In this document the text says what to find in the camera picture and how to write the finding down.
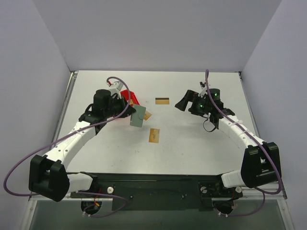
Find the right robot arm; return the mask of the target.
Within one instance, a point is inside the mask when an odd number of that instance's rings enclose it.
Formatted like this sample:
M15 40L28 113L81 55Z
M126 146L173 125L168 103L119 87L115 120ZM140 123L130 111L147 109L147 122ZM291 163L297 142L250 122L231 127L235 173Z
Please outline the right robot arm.
M257 188L281 181L278 146L250 132L235 113L224 106L219 89L210 89L205 93L187 90L184 97L175 104L175 108L185 111L188 103L191 103L188 109L191 114L205 117L214 125L214 129L226 134L244 153L241 168L223 173L221 180L214 184L218 195L227 195L232 187Z

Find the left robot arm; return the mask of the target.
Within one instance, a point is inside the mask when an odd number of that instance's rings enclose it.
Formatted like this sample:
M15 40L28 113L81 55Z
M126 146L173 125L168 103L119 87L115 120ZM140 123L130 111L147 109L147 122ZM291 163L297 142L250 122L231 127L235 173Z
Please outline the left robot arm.
M93 103L88 105L74 128L42 156L35 155L30 161L30 191L61 201L67 193L82 191L87 197L97 195L99 186L94 175L87 172L68 173L72 159L81 148L113 118L125 118L136 113L119 93L97 90Z

